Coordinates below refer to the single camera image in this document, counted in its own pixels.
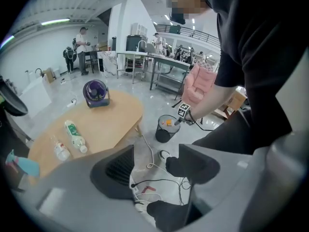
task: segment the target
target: faucet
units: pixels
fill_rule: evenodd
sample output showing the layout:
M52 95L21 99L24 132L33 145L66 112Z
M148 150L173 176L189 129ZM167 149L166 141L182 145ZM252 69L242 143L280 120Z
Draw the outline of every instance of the faucet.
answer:
M35 73L37 72L37 70L40 70L40 75L41 75L41 77L44 77L44 74L43 74L43 72L42 72L42 70L40 69L40 68L37 68L36 70L35 70Z
M147 44L147 42L146 41L144 41L144 40L141 40L141 41L139 41L139 44L137 45L137 48L136 48L136 52L138 52L139 51L139 49L140 49L140 43L141 42L145 42L145 44Z

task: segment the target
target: black t-shirt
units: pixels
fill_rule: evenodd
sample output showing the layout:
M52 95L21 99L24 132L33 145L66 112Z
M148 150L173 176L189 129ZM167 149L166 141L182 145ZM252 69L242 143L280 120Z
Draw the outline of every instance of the black t-shirt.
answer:
M243 86L254 147L291 131L275 98L308 44L305 0L206 0L218 14L221 59L215 84Z

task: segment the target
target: blue spray bottle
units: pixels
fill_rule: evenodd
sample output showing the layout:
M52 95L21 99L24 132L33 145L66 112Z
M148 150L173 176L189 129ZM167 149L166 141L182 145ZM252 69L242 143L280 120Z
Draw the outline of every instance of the blue spray bottle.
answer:
M14 150L8 154L6 158L5 164L11 166L16 172L18 172L17 168L14 164L18 165L25 173L28 175L39 177L40 176L40 166L37 162L32 161L28 158L17 157L14 155Z

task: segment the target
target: clear plastic bottle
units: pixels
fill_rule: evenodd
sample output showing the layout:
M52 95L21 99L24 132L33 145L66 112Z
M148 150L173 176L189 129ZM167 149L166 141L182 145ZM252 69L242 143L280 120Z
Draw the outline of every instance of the clear plastic bottle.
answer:
M64 122L64 127L71 139L73 146L76 149L79 149L80 152L86 153L88 149L86 147L85 139L77 131L76 126L73 123L73 121L67 120L66 122Z
M54 135L51 137L51 142L54 147L54 153L57 158L61 161L66 161L70 157L70 152L65 147L63 143L61 143Z

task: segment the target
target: purple desk fan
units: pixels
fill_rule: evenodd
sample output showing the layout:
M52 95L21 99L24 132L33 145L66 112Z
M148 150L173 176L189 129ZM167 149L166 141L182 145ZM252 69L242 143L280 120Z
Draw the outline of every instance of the purple desk fan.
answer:
M100 80L92 80L85 84L83 94L88 107L100 107L110 104L110 93L108 87Z

